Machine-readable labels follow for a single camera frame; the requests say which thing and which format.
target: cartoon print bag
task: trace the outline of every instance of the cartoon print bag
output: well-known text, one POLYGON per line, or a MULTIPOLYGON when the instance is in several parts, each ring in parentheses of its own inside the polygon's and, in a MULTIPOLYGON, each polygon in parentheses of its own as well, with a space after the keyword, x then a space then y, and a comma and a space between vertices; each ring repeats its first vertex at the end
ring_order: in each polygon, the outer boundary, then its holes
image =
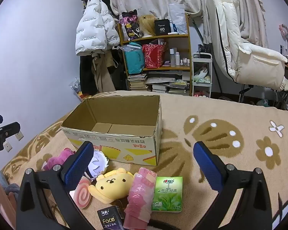
POLYGON ((159 68, 163 64, 163 57, 166 50, 165 45, 145 44, 143 53, 146 68, 159 68))
POLYGON ((139 39, 142 37, 140 27, 137 24, 137 10, 122 13, 123 22, 128 35, 128 40, 139 39))

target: white puffer jacket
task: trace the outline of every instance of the white puffer jacket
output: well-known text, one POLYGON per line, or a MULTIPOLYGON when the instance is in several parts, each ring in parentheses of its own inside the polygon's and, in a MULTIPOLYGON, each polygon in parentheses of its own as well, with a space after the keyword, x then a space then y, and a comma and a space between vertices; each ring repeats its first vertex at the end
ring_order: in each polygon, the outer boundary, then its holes
POLYGON ((105 53, 119 44, 115 21, 102 0, 88 0, 87 7, 77 27, 76 54, 105 53))

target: black box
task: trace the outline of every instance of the black box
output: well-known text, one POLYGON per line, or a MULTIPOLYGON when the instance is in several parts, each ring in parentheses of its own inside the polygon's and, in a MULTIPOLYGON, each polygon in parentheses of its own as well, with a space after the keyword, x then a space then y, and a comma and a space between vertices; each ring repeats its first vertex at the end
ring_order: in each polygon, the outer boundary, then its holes
POLYGON ((104 229, 124 230, 124 216, 118 206, 111 206, 97 211, 104 229))
POLYGON ((168 19, 155 21, 156 35, 167 35, 171 32, 170 21, 168 19))

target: red gift bag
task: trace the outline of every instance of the red gift bag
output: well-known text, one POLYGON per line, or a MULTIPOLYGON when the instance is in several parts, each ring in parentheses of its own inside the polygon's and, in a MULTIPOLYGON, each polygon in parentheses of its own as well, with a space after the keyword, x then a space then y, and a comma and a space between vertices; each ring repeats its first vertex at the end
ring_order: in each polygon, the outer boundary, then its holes
POLYGON ((159 68, 163 64, 163 57, 166 50, 165 45, 144 44, 143 53, 146 68, 159 68))

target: white bottle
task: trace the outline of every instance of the white bottle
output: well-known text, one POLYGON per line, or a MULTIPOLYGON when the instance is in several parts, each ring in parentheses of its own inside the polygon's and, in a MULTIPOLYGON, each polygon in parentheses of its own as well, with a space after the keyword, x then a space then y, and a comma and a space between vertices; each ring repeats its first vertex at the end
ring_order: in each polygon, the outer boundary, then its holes
POLYGON ((171 33, 173 33, 174 32, 174 27, 173 27, 172 19, 169 19, 169 21, 170 21, 171 33))
POLYGON ((174 67, 176 65, 176 60, 175 60, 175 52, 174 49, 170 49, 170 56, 171 56, 171 67, 174 67))
POLYGON ((176 65, 180 66, 180 56, 179 56, 179 52, 176 52, 175 54, 175 59, 176 59, 176 65))

